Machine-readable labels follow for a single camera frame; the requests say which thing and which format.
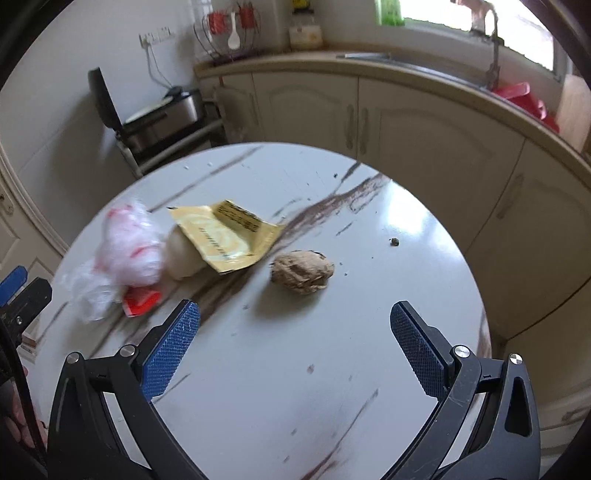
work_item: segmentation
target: silver bolt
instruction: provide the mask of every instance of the silver bolt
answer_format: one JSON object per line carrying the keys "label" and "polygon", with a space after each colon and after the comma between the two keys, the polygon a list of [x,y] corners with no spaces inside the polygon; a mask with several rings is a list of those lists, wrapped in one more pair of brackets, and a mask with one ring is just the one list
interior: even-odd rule
{"label": "silver bolt", "polygon": [[76,352],[73,352],[66,357],[66,362],[69,364],[75,364],[78,360],[80,360],[80,355],[78,355]]}
{"label": "silver bolt", "polygon": [[523,359],[521,358],[521,355],[519,355],[517,353],[510,354],[509,360],[511,360],[511,363],[513,363],[515,365],[521,365],[523,363]]}
{"label": "silver bolt", "polygon": [[458,345],[453,351],[460,358],[468,358],[470,356],[470,349],[467,346]]}
{"label": "silver bolt", "polygon": [[125,345],[119,350],[119,354],[124,357],[132,356],[135,353],[134,345]]}

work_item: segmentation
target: door frame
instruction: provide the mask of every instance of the door frame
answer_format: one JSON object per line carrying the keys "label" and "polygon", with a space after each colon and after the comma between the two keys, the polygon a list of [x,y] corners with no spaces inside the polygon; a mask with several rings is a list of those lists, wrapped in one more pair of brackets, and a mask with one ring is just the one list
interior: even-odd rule
{"label": "door frame", "polygon": [[27,218],[45,238],[45,240],[63,257],[69,250],[69,245],[64,239],[54,230],[51,224],[41,213],[41,210],[35,205],[31,196],[27,193],[26,188],[18,178],[17,173],[12,168],[8,159],[6,151],[0,142],[0,175],[6,183],[10,194],[23,210]]}

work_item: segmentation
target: wire rack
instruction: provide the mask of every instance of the wire rack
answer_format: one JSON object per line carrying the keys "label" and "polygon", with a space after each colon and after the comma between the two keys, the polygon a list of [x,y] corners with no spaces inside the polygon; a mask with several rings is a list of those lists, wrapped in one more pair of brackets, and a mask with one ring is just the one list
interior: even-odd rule
{"label": "wire rack", "polygon": [[[240,37],[240,47],[237,50],[228,47],[233,12],[236,15],[236,31]],[[225,10],[210,12],[203,16],[200,27],[195,23],[193,32],[214,64],[229,63],[257,53],[257,43],[261,36],[261,15],[250,2],[237,3]]]}

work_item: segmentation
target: plastic bag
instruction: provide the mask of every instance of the plastic bag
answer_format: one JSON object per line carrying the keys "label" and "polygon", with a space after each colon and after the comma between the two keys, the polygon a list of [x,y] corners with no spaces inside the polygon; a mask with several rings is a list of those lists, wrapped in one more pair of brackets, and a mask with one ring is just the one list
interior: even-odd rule
{"label": "plastic bag", "polygon": [[95,259],[64,279],[80,318],[100,320],[127,287],[146,287],[160,279],[163,243],[145,207],[137,201],[112,208],[103,225]]}

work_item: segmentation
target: round table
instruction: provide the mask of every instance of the round table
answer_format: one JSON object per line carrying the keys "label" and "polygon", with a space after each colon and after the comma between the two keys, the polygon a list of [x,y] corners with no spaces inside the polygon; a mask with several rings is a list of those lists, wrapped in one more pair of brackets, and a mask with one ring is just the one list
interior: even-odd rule
{"label": "round table", "polygon": [[[270,283],[268,256],[223,277],[208,268],[171,282],[164,303],[145,317],[127,319],[117,311],[84,322],[60,279],[92,258],[106,212],[131,198],[147,206],[163,235],[174,225],[167,207],[233,200],[286,225],[275,252],[322,252],[335,274],[327,289],[299,296]],[[153,403],[211,480],[381,478],[436,405],[390,330],[389,313],[400,300],[452,345],[480,355],[490,345],[466,261],[411,193],[328,151],[232,145],[178,160],[134,183],[78,236],[40,317],[29,382],[41,418],[49,419],[69,352],[94,358],[137,344],[183,298],[199,304],[202,325]],[[145,463],[114,396],[108,402],[131,458]],[[458,456],[477,410],[448,458]]]}

